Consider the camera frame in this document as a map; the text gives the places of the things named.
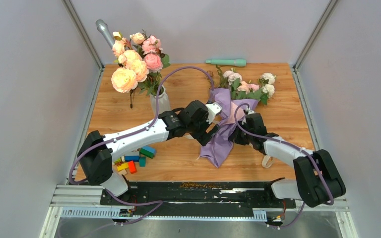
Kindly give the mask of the cream printed ribbon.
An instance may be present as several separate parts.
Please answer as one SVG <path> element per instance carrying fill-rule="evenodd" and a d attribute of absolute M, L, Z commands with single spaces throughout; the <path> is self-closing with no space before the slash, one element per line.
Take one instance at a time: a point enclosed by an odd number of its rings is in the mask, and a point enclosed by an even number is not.
<path fill-rule="evenodd" d="M 185 138 L 193 139 L 193 137 L 188 133 L 185 134 Z M 268 169 L 272 166 L 273 163 L 274 163 L 273 158 L 271 156 L 265 155 L 261 162 L 261 166 L 265 169 Z"/>

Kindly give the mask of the purple flower bouquet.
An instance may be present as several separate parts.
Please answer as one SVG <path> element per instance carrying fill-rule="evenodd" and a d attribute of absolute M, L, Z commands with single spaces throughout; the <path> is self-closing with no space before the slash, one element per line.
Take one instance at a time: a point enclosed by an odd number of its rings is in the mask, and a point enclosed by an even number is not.
<path fill-rule="evenodd" d="M 222 107 L 219 130 L 215 136 L 200 150 L 200 156 L 206 157 L 215 167 L 219 168 L 231 153 L 234 145 L 228 140 L 236 127 L 239 127 L 254 141 L 249 144 L 254 149 L 264 152 L 264 139 L 268 132 L 260 115 L 245 115 L 244 110 L 254 110 L 258 104 L 267 105 L 274 95 L 276 75 L 263 73 L 256 82 L 246 82 L 235 69 L 223 71 L 216 66 L 219 85 L 214 89 L 214 101 Z"/>

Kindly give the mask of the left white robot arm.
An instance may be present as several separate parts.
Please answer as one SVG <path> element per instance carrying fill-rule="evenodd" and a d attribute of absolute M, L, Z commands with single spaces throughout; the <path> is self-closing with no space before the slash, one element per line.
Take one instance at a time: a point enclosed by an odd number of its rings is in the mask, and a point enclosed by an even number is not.
<path fill-rule="evenodd" d="M 90 185 L 101 185 L 120 205 L 128 204 L 132 191 L 127 180 L 113 171 L 115 159 L 143 146 L 183 137 L 187 133 L 205 146 L 219 130 L 218 125 L 210 126 L 221 111 L 218 103 L 204 104 L 194 100 L 185 108 L 164 111 L 155 119 L 128 130 L 105 135 L 97 130 L 89 133 L 78 153 L 86 181 Z"/>

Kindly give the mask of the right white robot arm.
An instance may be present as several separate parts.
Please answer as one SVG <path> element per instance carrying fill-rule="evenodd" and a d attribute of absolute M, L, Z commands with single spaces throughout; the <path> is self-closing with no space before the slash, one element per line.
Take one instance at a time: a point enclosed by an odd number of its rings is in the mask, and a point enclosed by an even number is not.
<path fill-rule="evenodd" d="M 276 207 L 283 199 L 301 200 L 309 207 L 332 205 L 334 199 L 346 193 L 346 186 L 327 150 L 302 148 L 276 133 L 267 132 L 259 113 L 246 110 L 229 140 L 250 145 L 267 158 L 279 159 L 294 169 L 295 179 L 276 179 L 264 192 L 264 202 L 270 207 Z"/>

